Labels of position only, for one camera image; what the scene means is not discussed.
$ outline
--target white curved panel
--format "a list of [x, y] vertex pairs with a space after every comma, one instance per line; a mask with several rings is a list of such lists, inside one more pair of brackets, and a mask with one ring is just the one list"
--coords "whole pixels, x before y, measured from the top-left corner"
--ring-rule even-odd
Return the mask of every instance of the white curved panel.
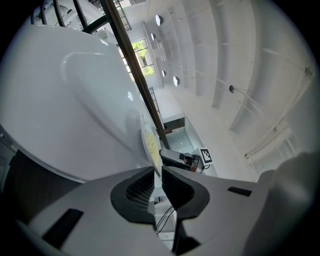
[[66, 174], [92, 180], [150, 165], [140, 130], [149, 114], [117, 47], [95, 36], [24, 27], [2, 63], [0, 108], [9, 135]]

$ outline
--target black slot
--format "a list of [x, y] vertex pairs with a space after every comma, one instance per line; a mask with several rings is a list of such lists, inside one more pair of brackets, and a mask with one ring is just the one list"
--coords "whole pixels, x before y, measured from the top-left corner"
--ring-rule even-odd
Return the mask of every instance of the black slot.
[[247, 190], [247, 189], [243, 189], [243, 188], [239, 188], [239, 187], [229, 187], [228, 191], [245, 196], [245, 197], [250, 197], [252, 191], [251, 190]]
[[76, 226], [77, 222], [83, 215], [83, 211], [76, 209], [67, 210], [63, 216], [47, 231], [42, 237], [53, 247], [60, 249], [68, 235]]

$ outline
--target metal railing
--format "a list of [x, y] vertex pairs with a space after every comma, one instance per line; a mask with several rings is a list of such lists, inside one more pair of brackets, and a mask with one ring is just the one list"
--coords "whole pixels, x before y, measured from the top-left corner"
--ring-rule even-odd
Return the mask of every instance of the metal railing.
[[[135, 51], [131, 45], [131, 42], [129, 40], [129, 37], [126, 32], [126, 27], [124, 24], [123, 17], [120, 16], [119, 10], [117, 9], [115, 2], [119, 3], [118, 0], [99, 0], [100, 5], [104, 11], [104, 15], [97, 20], [95, 20], [90, 25], [87, 25], [86, 18], [82, 12], [81, 6], [78, 2], [78, 0], [73, 0], [76, 12], [79, 16], [79, 19], [81, 21], [81, 24], [83, 26], [83, 32], [92, 34], [94, 31], [105, 25], [109, 22], [112, 31], [114, 33], [114, 36], [119, 44], [119, 47], [127, 61], [127, 64], [131, 70], [132, 76], [135, 80], [135, 83], [141, 93], [141, 96], [144, 100], [144, 103], [146, 105], [146, 108], [148, 109], [151, 118], [155, 124], [155, 128], [160, 136], [160, 139], [162, 140], [164, 146], [166, 149], [170, 149], [169, 143], [165, 134], [165, 131], [163, 129], [163, 124], [160, 120], [160, 116], [158, 115], [158, 103], [156, 102], [156, 105], [154, 103], [154, 100], [151, 96], [150, 91], [148, 90], [147, 82], [145, 80], [145, 77], [142, 73], [142, 70], [139, 66]], [[59, 3], [58, 0], [53, 1], [55, 14], [58, 20], [58, 23], [61, 27], [65, 27], [63, 18], [60, 13]], [[45, 9], [44, 9], [44, 3], [40, 6], [40, 16], [42, 20], [42, 24], [47, 24], [46, 16], [45, 16]], [[34, 20], [34, 13], [31, 14], [31, 24], [35, 24]]]

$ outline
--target ceiling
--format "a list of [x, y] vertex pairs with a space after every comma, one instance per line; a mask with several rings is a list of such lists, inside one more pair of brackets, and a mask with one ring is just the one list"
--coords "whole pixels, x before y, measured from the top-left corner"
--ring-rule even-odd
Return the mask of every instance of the ceiling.
[[[274, 154], [281, 163], [299, 152], [286, 115], [314, 80], [315, 61], [272, 2], [147, 0], [146, 6], [154, 52], [161, 52], [158, 43], [163, 47], [164, 58], [156, 58], [167, 73], [162, 82], [221, 159], [222, 176], [233, 169], [226, 175], [234, 177], [237, 165], [259, 174], [255, 165], [263, 158]], [[155, 15], [163, 17], [160, 26]], [[173, 76], [180, 79], [177, 87]], [[232, 166], [224, 163], [227, 157]]]

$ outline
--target yellow object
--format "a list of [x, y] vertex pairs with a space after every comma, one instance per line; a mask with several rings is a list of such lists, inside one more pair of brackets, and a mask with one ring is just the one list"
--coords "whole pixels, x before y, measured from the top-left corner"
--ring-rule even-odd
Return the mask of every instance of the yellow object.
[[145, 134], [145, 138], [146, 138], [146, 143], [148, 144], [149, 152], [152, 156], [152, 160], [157, 165], [158, 159], [159, 159], [159, 149], [158, 149], [158, 144], [156, 142], [156, 138], [154, 134], [150, 131], [148, 131]]

